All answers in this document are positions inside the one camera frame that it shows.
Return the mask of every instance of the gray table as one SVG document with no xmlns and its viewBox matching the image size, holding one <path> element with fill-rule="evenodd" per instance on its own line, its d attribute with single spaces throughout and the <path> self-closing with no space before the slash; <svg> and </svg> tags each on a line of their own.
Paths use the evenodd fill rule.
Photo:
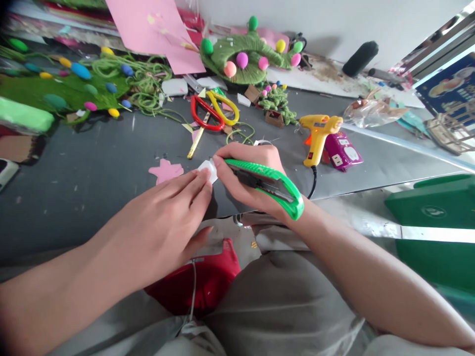
<svg viewBox="0 0 475 356">
<path fill-rule="evenodd" d="M 297 111 L 297 117 L 341 115 L 352 101 L 296 90 L 288 92 L 289 106 Z M 229 97 L 237 103 L 236 96 Z M 177 98 L 166 107 L 192 120 L 187 101 Z M 307 134 L 295 133 L 294 126 L 275 128 L 265 123 L 262 111 L 239 104 L 238 107 L 241 120 L 256 130 L 253 139 L 273 140 L 287 175 L 303 194 L 308 194 L 313 173 L 302 164 L 308 152 L 308 146 L 303 145 Z M 92 128 L 81 133 L 60 126 L 48 140 L 39 162 L 32 167 L 23 166 L 0 195 L 0 259 L 87 241 L 129 200 L 154 186 L 156 177 L 147 171 L 158 166 L 160 158 L 181 163 L 187 172 L 212 156 L 226 138 L 205 131 L 194 158 L 188 160 L 191 134 L 175 121 L 147 117 L 137 111 L 124 112 L 122 121 L 105 116 L 91 121 L 95 122 Z M 415 139 L 396 123 L 379 130 Z M 313 199 L 461 172 L 435 158 L 347 133 L 365 162 L 347 173 L 319 165 Z M 429 140 L 424 144 L 434 146 Z M 214 198 L 206 219 L 246 211 L 249 208 L 235 201 L 221 182 L 214 184 Z"/>
</svg>

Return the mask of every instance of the hand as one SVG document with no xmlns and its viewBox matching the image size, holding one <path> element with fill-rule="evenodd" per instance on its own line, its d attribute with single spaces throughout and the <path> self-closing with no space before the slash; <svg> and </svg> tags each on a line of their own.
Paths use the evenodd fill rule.
<svg viewBox="0 0 475 356">
<path fill-rule="evenodd" d="M 130 293 L 183 266 L 212 229 L 192 237 L 211 200 L 209 175 L 191 171 L 146 191 L 109 220 L 88 250 L 113 264 Z"/>
<path fill-rule="evenodd" d="M 248 146 L 232 142 L 220 148 L 214 155 L 213 161 L 218 178 L 236 200 L 283 221 L 287 214 L 280 204 L 269 195 L 240 183 L 233 170 L 224 162 L 225 158 L 258 163 L 285 174 L 277 148 L 271 145 Z"/>
</svg>

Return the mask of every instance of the black bottle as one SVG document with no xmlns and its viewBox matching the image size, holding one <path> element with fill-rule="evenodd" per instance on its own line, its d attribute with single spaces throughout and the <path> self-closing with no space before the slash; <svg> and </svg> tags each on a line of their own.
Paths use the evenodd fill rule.
<svg viewBox="0 0 475 356">
<path fill-rule="evenodd" d="M 378 54 L 378 50 L 378 44 L 374 41 L 363 43 L 345 63 L 343 73 L 349 77 L 356 77 Z"/>
</svg>

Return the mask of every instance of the white wall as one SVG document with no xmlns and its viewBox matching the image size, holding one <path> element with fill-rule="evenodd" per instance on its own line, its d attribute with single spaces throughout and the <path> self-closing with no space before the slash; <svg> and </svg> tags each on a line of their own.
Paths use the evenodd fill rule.
<svg viewBox="0 0 475 356">
<path fill-rule="evenodd" d="M 387 70 L 470 3 L 470 0 L 199 0 L 212 23 L 245 26 L 257 16 L 259 27 L 303 32 L 307 51 L 342 62 L 366 41 L 379 54 L 370 66 Z"/>
</svg>

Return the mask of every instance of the green utility knife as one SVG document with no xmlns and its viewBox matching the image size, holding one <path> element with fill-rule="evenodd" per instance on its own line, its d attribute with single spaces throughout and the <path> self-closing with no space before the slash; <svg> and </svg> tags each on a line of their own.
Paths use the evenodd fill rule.
<svg viewBox="0 0 475 356">
<path fill-rule="evenodd" d="M 277 201 L 293 220 L 303 213 L 303 199 L 292 181 L 281 172 L 252 162 L 225 160 L 239 181 Z"/>
</svg>

